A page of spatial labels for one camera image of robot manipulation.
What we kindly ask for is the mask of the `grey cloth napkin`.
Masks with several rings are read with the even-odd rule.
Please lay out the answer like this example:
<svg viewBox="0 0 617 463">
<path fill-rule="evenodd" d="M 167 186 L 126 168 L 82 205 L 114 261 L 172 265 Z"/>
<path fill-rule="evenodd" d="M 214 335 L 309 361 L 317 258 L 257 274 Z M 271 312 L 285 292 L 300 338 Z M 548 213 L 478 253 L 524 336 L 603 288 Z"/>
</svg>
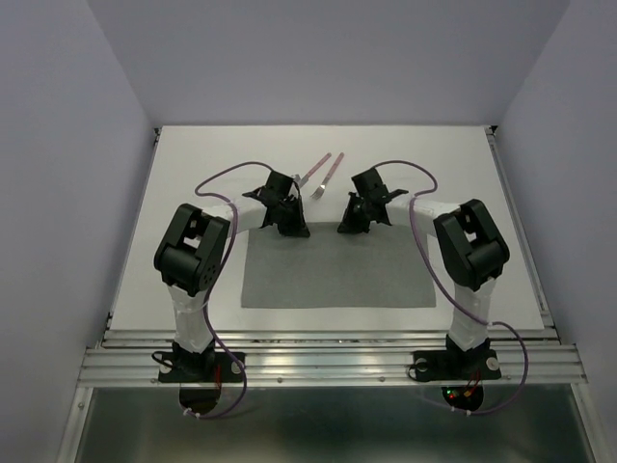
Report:
<svg viewBox="0 0 617 463">
<path fill-rule="evenodd" d="M 310 237 L 275 229 L 249 232 L 244 309 L 436 306 L 433 280 L 409 226 L 374 225 L 342 234 L 336 223 L 312 223 Z"/>
</svg>

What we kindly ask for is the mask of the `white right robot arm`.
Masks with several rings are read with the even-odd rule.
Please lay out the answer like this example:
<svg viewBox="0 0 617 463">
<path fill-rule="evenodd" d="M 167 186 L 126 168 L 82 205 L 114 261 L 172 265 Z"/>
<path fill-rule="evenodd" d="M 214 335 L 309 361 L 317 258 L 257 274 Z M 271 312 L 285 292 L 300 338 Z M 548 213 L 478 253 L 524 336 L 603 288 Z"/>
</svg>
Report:
<svg viewBox="0 0 617 463">
<path fill-rule="evenodd" d="M 355 190 L 337 231 L 343 234 L 367 233 L 370 225 L 409 226 L 420 256 L 434 284 L 454 307 L 447 341 L 454 345 L 443 353 L 446 370 L 465 376 L 478 365 L 475 348 L 488 339 L 491 296 L 496 279 L 510 259 L 509 248 L 488 208 L 479 200 L 463 204 L 427 200 L 439 184 L 427 169 L 407 161 L 428 176 L 431 185 L 411 193 L 388 190 L 378 169 L 386 161 L 352 177 Z M 437 240 L 443 267 L 452 283 L 449 293 L 433 268 L 423 243 L 430 235 Z"/>
</svg>

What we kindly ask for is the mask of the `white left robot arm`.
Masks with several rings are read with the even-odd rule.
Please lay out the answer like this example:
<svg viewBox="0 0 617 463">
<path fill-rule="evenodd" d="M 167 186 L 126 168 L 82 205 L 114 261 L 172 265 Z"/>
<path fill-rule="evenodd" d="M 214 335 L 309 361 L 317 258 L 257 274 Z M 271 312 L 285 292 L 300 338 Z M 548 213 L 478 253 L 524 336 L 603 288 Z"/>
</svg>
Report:
<svg viewBox="0 0 617 463">
<path fill-rule="evenodd" d="M 181 368 L 192 379 L 207 378 L 215 358 L 207 351 L 216 336 L 205 312 L 213 288 L 230 257 L 236 236 L 274 227 L 284 237 L 308 238 L 299 182 L 272 171 L 263 185 L 231 199 L 196 189 L 196 196 L 219 205 L 181 204 L 154 254 L 153 266 L 170 293 L 173 348 L 184 353 Z"/>
</svg>

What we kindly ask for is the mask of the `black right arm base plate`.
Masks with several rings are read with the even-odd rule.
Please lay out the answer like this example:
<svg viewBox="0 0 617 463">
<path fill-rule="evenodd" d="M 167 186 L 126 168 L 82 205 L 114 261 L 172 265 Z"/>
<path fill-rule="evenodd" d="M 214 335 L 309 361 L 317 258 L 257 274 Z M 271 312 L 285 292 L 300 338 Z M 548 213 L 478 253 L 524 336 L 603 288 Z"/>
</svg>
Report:
<svg viewBox="0 0 617 463">
<path fill-rule="evenodd" d="M 407 375 L 416 382 L 456 382 L 470 379 L 498 380 L 502 377 L 496 352 L 477 348 L 467 352 L 454 349 L 418 350 L 412 353 Z"/>
</svg>

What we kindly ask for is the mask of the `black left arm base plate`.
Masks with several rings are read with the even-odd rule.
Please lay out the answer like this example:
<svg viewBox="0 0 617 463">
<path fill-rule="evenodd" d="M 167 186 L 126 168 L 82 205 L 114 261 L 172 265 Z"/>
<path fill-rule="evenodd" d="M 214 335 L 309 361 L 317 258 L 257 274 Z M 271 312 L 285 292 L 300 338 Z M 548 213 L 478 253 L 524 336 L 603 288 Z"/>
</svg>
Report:
<svg viewBox="0 0 617 463">
<path fill-rule="evenodd" d="M 207 349 L 202 354 L 154 351 L 151 359 L 158 365 L 157 380 L 163 384 L 240 384 L 243 374 L 228 354 Z"/>
</svg>

